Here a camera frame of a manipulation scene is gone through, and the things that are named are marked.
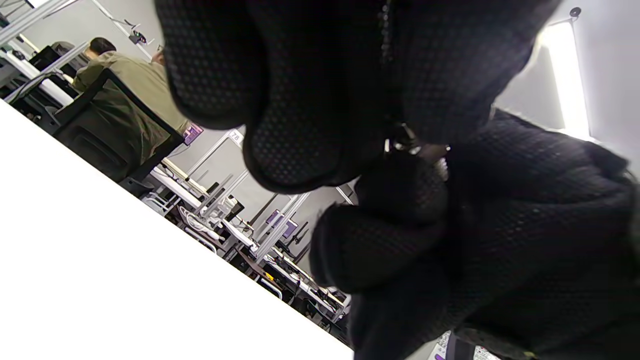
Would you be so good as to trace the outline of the person's left hand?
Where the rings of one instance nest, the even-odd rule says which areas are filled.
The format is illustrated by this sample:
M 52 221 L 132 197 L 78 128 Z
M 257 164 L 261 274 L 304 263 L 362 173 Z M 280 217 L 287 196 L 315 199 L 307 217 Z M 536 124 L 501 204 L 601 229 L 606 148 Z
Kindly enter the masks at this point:
M 484 128 L 559 0 L 156 0 L 169 89 L 208 130 L 243 126 L 265 189 L 350 182 L 406 125 Z

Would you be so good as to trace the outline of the person's right hand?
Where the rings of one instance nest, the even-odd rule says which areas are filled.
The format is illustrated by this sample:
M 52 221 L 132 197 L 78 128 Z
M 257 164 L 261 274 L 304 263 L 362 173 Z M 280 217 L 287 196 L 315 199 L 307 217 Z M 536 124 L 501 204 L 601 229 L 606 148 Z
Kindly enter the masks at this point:
M 434 161 L 392 152 L 311 237 L 357 360 L 451 331 L 506 360 L 639 358 L 639 185 L 603 146 L 508 112 Z

